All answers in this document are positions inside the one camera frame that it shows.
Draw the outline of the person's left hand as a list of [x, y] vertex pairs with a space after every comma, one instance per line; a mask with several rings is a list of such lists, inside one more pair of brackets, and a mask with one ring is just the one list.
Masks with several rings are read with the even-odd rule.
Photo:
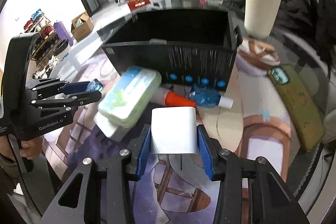
[[43, 139], [39, 136], [32, 140], [22, 141], [21, 146], [20, 156], [29, 160], [34, 160], [41, 154]]

